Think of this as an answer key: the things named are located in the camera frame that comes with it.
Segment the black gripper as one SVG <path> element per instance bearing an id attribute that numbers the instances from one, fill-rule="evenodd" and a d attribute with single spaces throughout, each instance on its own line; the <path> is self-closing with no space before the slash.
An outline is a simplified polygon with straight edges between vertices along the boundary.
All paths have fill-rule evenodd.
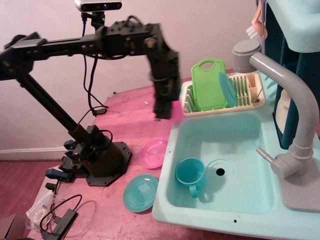
<path id="1" fill-rule="evenodd" d="M 179 99 L 181 79 L 171 76 L 162 79 L 151 77 L 154 86 L 155 104 L 153 112 L 156 119 L 170 120 L 172 118 L 172 102 Z"/>

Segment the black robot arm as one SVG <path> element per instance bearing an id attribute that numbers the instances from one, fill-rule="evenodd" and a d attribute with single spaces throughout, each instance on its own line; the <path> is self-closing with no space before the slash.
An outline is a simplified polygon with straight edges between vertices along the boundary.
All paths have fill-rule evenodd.
<path id="1" fill-rule="evenodd" d="M 85 178 L 89 186 L 107 187 L 127 171 L 132 156 L 129 147 L 113 141 L 95 125 L 84 128 L 75 122 L 30 74 L 35 61 L 77 54 L 108 59 L 146 56 L 154 86 L 153 111 L 156 118 L 166 120 L 181 91 L 179 55 L 167 46 L 159 24 L 144 25 L 130 18 L 80 38 L 48 41 L 36 32 L 17 36 L 1 52 L 1 80 L 18 81 L 73 137 L 76 146 L 62 158 L 62 172 Z"/>

